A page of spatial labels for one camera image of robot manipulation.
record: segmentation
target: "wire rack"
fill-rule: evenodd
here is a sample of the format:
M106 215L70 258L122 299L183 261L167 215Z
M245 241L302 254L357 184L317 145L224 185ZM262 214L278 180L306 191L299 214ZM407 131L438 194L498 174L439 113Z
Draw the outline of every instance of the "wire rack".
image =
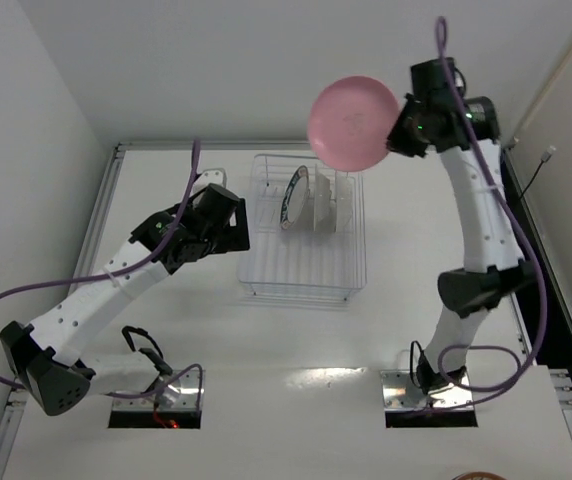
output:
M300 165L308 167L311 194L297 223L280 226L282 200ZM359 173L341 173L352 190L352 215L333 233L314 232L315 171L331 182L336 209L335 170L315 157L257 155L248 195L251 248L241 255L238 278L254 296L312 301L347 301L366 285L364 195Z

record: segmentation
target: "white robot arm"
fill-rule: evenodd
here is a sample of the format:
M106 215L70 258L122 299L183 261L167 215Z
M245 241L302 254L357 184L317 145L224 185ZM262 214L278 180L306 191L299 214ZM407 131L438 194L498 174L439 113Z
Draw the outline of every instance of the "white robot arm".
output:
M210 254L248 250L245 202L215 183L193 195L177 228L177 206L150 216L97 272L108 280L82 286L61 304L27 325L11 322L0 333L9 365L46 414L59 415L86 395L146 392L173 372L150 348L125 355L85 354L88 344L135 298L173 275L184 263ZM235 216L235 225L231 217ZM166 248L124 276L111 271L134 265Z
M455 78L455 61L448 58L447 63ZM440 274L437 282L444 305L435 334L417 366L417 380L426 393L446 383L439 373L442 352L457 347L444 356L442 368L451 378L461 378L468 347L489 310L504 296L533 282L535 275L471 150L440 61L413 65L411 78L413 94L406 95L387 147L408 157L423 157L429 146L436 149L453 186L464 238L463 268ZM464 88L459 89L462 96ZM494 106L486 97L465 100L464 104L497 184L493 188L503 195Z

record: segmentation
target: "brown round object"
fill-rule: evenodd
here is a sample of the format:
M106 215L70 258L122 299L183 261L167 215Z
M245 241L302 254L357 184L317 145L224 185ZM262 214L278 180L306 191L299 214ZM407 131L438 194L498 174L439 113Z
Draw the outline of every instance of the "brown round object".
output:
M455 477L453 480L506 480L504 477L495 475L489 472L470 472L464 473L459 477Z

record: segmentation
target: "pink plate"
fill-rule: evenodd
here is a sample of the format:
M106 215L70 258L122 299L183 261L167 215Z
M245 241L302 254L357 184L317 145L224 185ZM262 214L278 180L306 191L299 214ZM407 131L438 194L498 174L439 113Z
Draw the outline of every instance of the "pink plate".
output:
M386 137L399 115L393 92L379 80L354 76L319 94L308 118L310 146L329 167L357 172L388 154Z

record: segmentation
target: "white table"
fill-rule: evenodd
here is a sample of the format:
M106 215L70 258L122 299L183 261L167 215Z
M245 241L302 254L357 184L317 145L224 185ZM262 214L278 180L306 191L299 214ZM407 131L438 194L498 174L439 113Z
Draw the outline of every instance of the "white table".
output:
M267 150L207 147L200 168L224 167L228 188L243 196L253 157ZM150 213L179 201L189 157L187 149L118 157L118 178L106 182L99 201L106 208L95 215L103 231L89 233L81 267L94 250L102 265ZM385 428L378 370L406 367L411 340L430 340L441 309L437 275L461 265L462 240L436 156L391 155L364 174L364 190L368 284L345 307L253 302L236 279L238 255L226 254L182 267L93 343L92 350L124 353L121 326L139 325L172 366L202 363L200 430L109 430L103 397L55 418L31 401L4 478L442 480L484 469L511 480L572 480L572 442L543 367L479 406L478 428ZM100 237L96 249L93 237ZM477 343L520 351L517 331L506 300ZM514 368L500 354L469 359L475 384L502 380Z

